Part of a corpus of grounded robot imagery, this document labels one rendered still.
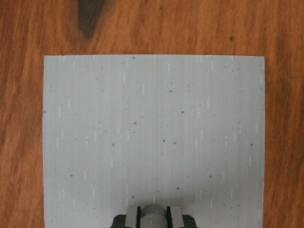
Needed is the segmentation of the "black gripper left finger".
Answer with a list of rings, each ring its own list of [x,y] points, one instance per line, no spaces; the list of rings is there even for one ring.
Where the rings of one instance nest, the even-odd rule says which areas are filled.
[[[141,206],[128,206],[127,214],[114,217],[110,228],[141,228]]]

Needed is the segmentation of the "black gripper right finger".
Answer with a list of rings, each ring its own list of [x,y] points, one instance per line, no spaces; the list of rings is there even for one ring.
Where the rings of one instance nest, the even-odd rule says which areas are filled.
[[[167,206],[167,228],[198,228],[193,217],[182,215],[179,206]]]

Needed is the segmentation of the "grey square sheet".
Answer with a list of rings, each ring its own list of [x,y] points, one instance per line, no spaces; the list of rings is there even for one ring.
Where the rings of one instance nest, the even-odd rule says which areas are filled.
[[[262,228],[264,57],[44,56],[45,228]]]

